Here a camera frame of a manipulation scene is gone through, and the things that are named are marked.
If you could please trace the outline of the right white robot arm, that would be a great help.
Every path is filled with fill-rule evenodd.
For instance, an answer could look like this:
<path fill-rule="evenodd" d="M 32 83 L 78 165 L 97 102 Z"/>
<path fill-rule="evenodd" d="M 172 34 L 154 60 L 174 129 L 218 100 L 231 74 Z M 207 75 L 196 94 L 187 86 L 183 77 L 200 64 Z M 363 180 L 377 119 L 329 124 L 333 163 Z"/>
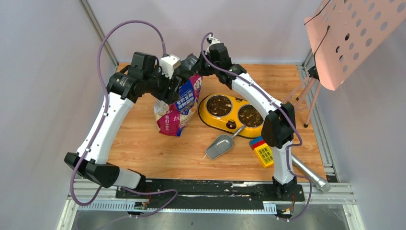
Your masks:
<path fill-rule="evenodd" d="M 211 44 L 209 50 L 201 50 L 197 63 L 200 75 L 216 75 L 229 89 L 244 97 L 262 116 L 261 136 L 273 153 L 273 193 L 279 200 L 292 195 L 292 185 L 297 182 L 292 173 L 290 146 L 295 128 L 294 107 L 282 103 L 264 91 L 239 64 L 234 64 L 223 43 Z"/>

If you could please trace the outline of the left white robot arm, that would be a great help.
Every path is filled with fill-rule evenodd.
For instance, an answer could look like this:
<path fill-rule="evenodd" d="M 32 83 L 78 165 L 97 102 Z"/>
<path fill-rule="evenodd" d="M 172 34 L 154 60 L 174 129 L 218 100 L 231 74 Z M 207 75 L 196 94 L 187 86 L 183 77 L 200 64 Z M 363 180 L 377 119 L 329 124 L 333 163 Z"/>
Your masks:
<path fill-rule="evenodd" d="M 162 57 L 135 52 L 131 64 L 113 74 L 107 84 L 108 98 L 81 146 L 68 152 L 64 162 L 78 174 L 104 188 L 123 186 L 135 198 L 146 194 L 145 177 L 108 162 L 117 132 L 137 99 L 149 93 L 171 104 L 179 99 L 182 79 L 178 76 L 181 60 L 175 55 Z"/>

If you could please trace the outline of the metal food scoop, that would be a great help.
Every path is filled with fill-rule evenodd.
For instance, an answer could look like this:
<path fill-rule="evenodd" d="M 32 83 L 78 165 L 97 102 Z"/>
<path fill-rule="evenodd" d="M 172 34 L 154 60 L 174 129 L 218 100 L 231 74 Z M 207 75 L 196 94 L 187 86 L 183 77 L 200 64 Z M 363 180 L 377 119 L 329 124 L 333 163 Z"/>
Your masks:
<path fill-rule="evenodd" d="M 229 151 L 234 145 L 234 138 L 238 136 L 246 126 L 240 127 L 234 134 L 222 134 L 216 138 L 210 146 L 205 150 L 205 157 L 214 160 Z"/>

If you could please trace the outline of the cat food bag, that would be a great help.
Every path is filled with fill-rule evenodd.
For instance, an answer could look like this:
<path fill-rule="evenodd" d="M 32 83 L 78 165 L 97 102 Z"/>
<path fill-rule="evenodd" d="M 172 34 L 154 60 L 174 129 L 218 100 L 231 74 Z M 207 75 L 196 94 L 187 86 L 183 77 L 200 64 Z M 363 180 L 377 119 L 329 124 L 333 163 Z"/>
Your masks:
<path fill-rule="evenodd" d="M 194 54 L 180 61 L 179 77 L 183 83 L 178 100 L 171 104 L 155 100 L 154 115 L 159 133 L 179 137 L 196 111 L 203 81 L 203 77 L 192 70 L 197 61 Z"/>

